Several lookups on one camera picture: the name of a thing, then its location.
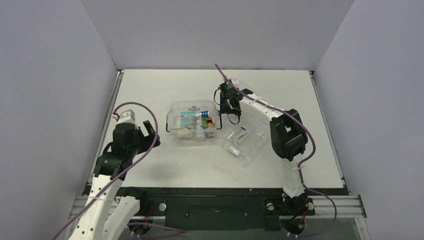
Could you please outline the white bottle blue label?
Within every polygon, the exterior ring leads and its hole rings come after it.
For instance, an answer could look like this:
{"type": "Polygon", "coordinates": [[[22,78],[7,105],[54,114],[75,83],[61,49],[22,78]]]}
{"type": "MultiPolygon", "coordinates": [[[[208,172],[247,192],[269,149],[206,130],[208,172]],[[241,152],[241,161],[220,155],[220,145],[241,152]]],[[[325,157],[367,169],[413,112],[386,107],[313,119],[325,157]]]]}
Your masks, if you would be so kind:
{"type": "Polygon", "coordinates": [[[203,117],[208,118],[209,117],[209,111],[188,111],[187,115],[189,116],[195,116],[195,117],[203,117]]]}

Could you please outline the brown bottle orange label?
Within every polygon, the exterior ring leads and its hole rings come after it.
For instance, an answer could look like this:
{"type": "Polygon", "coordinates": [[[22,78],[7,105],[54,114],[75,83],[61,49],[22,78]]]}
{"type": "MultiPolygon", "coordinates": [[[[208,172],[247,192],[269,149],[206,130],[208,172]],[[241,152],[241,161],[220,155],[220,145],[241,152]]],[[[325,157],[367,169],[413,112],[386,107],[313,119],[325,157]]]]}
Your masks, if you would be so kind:
{"type": "Polygon", "coordinates": [[[215,128],[215,123],[213,122],[213,119],[211,117],[208,117],[206,119],[206,125],[208,130],[212,130],[215,128]]]}

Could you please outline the small green box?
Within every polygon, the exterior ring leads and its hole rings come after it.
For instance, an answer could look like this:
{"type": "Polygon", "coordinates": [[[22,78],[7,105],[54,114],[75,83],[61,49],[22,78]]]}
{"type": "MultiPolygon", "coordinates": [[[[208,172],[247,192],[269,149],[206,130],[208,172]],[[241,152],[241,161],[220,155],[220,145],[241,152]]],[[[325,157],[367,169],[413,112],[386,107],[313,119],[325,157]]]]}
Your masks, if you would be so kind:
{"type": "Polygon", "coordinates": [[[200,117],[200,123],[201,123],[201,127],[204,129],[208,128],[208,118],[207,117],[200,117]]]}

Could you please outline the teal packet of supplies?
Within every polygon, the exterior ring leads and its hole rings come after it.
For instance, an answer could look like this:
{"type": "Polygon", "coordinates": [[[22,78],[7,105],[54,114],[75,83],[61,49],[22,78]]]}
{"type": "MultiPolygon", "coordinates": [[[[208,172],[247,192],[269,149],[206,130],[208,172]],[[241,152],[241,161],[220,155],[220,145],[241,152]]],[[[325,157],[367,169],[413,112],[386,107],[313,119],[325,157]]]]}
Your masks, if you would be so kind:
{"type": "Polygon", "coordinates": [[[180,113],[180,124],[181,128],[193,129],[195,125],[196,116],[187,115],[189,111],[183,111],[180,113]]]}

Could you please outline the clear plastic medicine box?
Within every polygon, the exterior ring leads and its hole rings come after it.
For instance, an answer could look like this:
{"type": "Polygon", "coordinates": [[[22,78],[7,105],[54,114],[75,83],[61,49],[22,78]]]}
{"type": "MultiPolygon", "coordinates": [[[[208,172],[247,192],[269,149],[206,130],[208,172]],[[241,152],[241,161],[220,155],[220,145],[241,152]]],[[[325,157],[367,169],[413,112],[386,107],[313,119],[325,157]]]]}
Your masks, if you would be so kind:
{"type": "Polygon", "coordinates": [[[212,100],[171,102],[166,114],[165,130],[181,145],[209,145],[217,139],[219,111],[212,100]]]}

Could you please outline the blue white wipe packets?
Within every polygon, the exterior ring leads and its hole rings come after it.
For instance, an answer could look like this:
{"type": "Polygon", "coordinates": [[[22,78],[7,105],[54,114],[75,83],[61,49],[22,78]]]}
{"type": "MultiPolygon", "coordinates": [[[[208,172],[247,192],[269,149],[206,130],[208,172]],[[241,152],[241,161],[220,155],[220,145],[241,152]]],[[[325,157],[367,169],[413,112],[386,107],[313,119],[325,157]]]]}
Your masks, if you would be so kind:
{"type": "Polygon", "coordinates": [[[240,130],[237,133],[235,133],[234,136],[231,138],[231,141],[235,143],[236,145],[239,145],[247,134],[248,132],[246,128],[241,126],[240,130]]]}

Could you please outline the white bottle green label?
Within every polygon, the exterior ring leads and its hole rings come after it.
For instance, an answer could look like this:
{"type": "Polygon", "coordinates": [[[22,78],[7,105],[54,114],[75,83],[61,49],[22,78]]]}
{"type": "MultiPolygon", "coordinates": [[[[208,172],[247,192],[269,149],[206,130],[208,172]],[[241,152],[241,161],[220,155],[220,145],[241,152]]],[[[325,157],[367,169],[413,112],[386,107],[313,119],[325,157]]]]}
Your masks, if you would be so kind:
{"type": "Polygon", "coordinates": [[[195,128],[195,139],[196,141],[204,141],[206,139],[204,128],[201,125],[197,125],[195,128]]]}

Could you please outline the clear plastic divider tray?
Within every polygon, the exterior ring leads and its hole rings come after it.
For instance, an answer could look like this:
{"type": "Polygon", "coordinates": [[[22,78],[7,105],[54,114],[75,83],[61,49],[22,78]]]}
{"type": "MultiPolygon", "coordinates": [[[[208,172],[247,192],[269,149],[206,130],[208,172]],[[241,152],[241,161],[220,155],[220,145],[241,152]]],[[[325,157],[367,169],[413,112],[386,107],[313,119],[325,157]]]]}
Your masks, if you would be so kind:
{"type": "Polygon", "coordinates": [[[223,143],[221,144],[221,150],[241,167],[247,168],[252,164],[264,146],[268,143],[270,134],[266,132],[263,127],[242,125],[242,127],[246,128],[248,134],[244,137],[243,141],[237,145],[232,142],[232,137],[240,130],[240,127],[235,128],[231,134],[224,139],[223,143]],[[231,155],[228,152],[228,148],[230,146],[235,146],[241,150],[243,156],[235,158],[233,155],[231,155]]]}

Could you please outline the white bandage roll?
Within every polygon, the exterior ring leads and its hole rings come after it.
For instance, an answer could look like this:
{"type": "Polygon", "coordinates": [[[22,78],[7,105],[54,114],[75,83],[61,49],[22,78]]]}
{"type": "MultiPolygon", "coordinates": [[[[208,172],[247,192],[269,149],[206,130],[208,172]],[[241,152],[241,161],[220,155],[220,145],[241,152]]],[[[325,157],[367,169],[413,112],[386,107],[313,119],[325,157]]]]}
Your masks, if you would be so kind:
{"type": "Polygon", "coordinates": [[[231,145],[231,146],[228,148],[228,152],[229,152],[232,156],[234,156],[235,158],[240,158],[240,157],[242,157],[242,156],[243,156],[243,153],[241,152],[241,150],[240,150],[240,149],[238,149],[237,147],[233,146],[233,145],[231,145]]]}

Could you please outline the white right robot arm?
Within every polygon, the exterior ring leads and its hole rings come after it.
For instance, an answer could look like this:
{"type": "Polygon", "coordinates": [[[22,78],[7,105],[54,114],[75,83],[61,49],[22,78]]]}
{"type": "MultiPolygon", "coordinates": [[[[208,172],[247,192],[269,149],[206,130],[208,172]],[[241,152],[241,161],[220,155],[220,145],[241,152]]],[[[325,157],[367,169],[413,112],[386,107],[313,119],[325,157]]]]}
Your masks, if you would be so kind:
{"type": "Polygon", "coordinates": [[[290,215],[305,212],[308,202],[301,166],[313,156],[312,153],[307,157],[303,154],[307,143],[314,140],[298,111],[273,106],[247,88],[240,90],[231,80],[220,84],[218,91],[222,114],[240,118],[242,113],[248,113],[269,126],[271,147],[284,160],[282,207],[290,215]]]}

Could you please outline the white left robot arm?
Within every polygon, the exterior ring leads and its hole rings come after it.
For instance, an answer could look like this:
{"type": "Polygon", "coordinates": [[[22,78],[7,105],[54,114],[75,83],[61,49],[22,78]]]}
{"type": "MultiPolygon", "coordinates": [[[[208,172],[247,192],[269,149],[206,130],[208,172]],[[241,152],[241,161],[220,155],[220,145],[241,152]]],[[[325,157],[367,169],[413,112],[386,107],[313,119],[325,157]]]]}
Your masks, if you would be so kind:
{"type": "Polygon", "coordinates": [[[127,172],[135,166],[135,157],[144,158],[160,145],[158,124],[146,120],[143,125],[146,135],[133,119],[118,120],[112,141],[96,161],[86,204],[73,218],[77,223],[69,239],[117,240],[132,216],[143,215],[149,210],[149,201],[143,193],[125,194],[111,210],[127,172]]]}

